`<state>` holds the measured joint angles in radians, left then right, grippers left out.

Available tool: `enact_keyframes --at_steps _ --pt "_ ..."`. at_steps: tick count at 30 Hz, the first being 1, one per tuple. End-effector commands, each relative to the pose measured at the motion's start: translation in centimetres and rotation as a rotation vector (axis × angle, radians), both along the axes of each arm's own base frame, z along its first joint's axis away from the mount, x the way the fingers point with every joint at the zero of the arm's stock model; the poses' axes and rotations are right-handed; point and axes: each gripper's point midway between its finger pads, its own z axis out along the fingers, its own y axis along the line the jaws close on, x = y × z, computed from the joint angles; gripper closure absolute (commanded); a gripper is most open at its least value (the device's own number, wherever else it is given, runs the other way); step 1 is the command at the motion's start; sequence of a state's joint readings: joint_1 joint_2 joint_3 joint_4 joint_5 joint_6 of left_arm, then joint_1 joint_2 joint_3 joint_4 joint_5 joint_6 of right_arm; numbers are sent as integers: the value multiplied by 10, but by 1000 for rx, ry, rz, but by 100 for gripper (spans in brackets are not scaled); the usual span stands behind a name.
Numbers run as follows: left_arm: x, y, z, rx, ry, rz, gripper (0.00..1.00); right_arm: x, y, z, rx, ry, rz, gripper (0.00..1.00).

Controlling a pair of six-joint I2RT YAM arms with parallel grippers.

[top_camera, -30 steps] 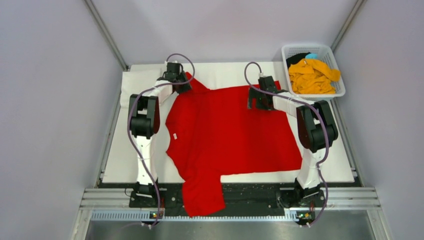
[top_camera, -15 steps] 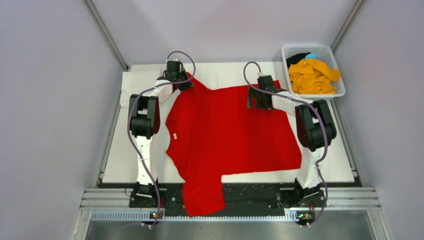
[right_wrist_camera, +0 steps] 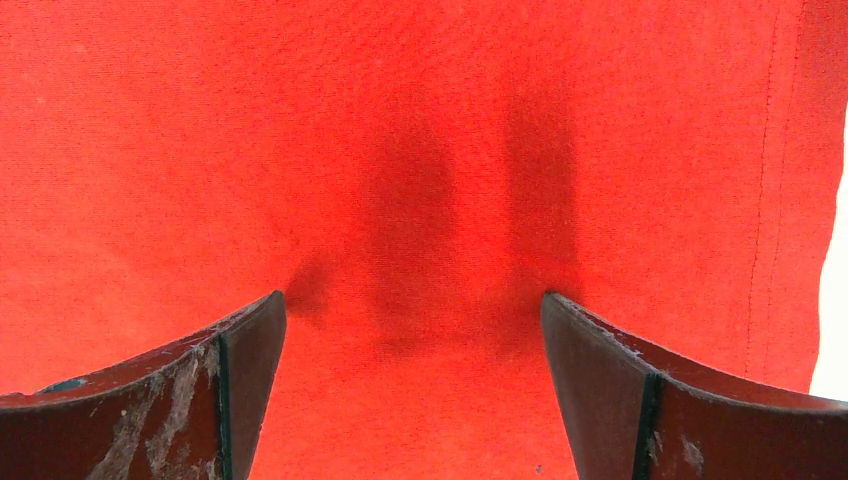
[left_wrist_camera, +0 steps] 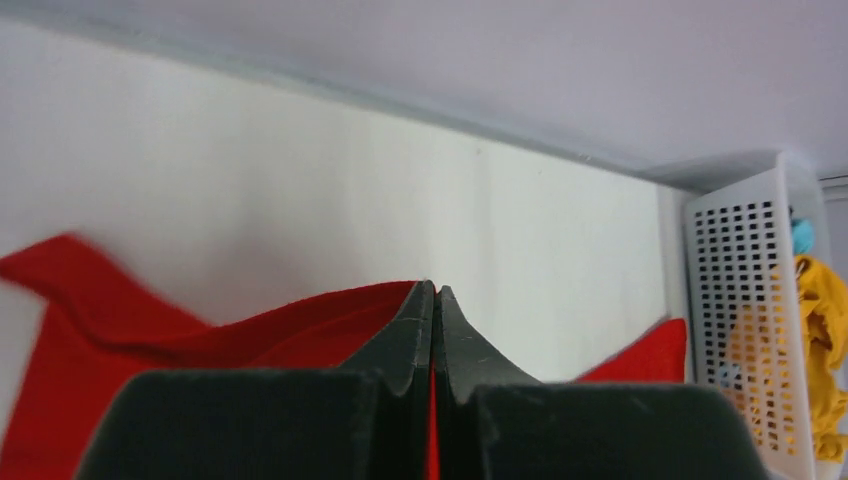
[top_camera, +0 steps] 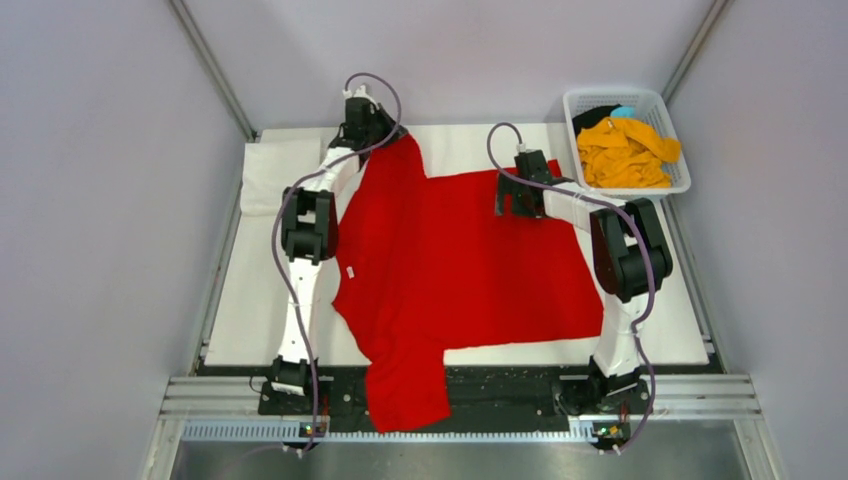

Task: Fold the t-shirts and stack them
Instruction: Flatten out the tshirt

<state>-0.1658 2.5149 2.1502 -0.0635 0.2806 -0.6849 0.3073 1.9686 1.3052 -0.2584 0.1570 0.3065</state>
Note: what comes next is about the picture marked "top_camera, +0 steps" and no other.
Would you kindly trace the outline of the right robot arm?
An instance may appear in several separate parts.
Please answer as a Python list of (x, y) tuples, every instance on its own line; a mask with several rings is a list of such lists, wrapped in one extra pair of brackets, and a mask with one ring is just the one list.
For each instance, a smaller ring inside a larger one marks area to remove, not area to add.
[(556, 177), (540, 150), (522, 148), (516, 171), (498, 171), (495, 212), (558, 219), (589, 233), (594, 276), (605, 294), (601, 334), (589, 360), (585, 394), (612, 412), (639, 384), (642, 324), (673, 269), (653, 202), (622, 200)]

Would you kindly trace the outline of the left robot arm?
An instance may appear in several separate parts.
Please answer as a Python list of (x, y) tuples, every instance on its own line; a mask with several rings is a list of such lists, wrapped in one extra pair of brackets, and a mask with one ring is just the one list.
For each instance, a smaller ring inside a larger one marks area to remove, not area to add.
[(402, 138), (406, 129), (363, 87), (344, 92), (344, 121), (317, 170), (282, 194), (272, 226), (272, 258), (288, 291), (285, 327), (271, 365), (270, 386), (297, 413), (319, 404), (317, 355), (310, 340), (314, 305), (324, 263), (339, 240), (337, 197), (371, 152)]

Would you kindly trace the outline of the red t-shirt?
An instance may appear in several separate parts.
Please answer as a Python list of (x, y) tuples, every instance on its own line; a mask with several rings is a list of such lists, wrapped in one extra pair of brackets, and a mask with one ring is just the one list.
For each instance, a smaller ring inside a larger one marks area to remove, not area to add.
[(381, 433), (448, 418), (448, 350), (596, 337), (603, 305), (574, 228), (497, 215), (494, 170), (426, 175), (405, 137), (374, 152), (339, 227), (334, 309), (368, 359)]

